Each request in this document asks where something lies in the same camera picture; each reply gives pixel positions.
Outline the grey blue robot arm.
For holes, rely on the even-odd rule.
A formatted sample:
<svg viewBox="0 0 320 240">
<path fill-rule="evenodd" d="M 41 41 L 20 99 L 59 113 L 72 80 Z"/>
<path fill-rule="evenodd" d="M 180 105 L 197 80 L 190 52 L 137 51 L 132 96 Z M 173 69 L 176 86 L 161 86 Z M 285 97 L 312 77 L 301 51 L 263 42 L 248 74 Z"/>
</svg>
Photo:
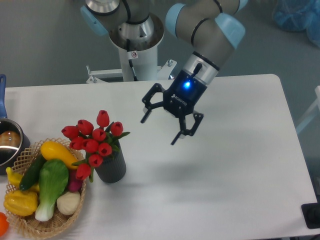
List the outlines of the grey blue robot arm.
<svg viewBox="0 0 320 240">
<path fill-rule="evenodd" d="M 168 89 L 155 83 L 142 98 L 145 116 L 163 108 L 179 120 L 177 137 L 193 136 L 204 115 L 194 110 L 208 85 L 236 50 L 245 27 L 234 14 L 245 0 L 174 4 L 161 21 L 147 0 L 87 0 L 80 12 L 91 30 L 117 47 L 123 80 L 158 80 L 158 45 L 164 32 L 184 40 L 193 53 Z"/>
</svg>

